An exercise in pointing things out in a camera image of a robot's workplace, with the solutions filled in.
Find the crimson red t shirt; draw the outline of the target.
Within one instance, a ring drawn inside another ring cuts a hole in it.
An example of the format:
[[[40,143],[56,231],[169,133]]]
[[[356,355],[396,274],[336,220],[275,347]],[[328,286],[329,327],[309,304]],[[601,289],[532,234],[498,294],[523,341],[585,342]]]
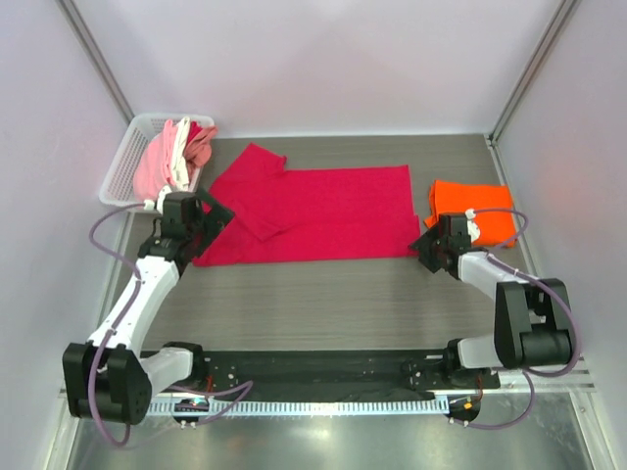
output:
[[[420,235],[407,166],[290,169],[256,144],[212,184],[234,217],[197,267],[403,258]]]

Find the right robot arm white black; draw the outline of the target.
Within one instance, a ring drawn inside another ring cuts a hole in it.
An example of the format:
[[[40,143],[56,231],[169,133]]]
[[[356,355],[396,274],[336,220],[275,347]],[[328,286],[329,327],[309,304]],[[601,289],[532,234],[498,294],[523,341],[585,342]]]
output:
[[[506,208],[444,213],[410,244],[430,272],[443,270],[494,302],[490,334],[452,340],[445,348],[444,380],[459,388],[473,380],[477,370],[520,370],[547,378],[570,373],[581,345],[565,284],[528,274],[490,249],[476,247],[482,234],[478,216],[485,213],[517,215],[523,227],[528,224],[525,214]]]

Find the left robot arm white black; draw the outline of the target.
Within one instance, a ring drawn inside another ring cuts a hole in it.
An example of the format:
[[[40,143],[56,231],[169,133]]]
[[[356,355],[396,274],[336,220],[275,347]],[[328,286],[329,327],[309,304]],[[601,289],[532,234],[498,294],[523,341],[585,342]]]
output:
[[[71,343],[63,353],[73,417],[136,425],[155,395],[180,384],[196,391],[208,381],[209,367],[199,345],[169,342],[150,356],[143,356],[142,349],[168,293],[234,213],[205,190],[170,192],[148,206],[158,214],[129,265],[126,287],[86,342]]]

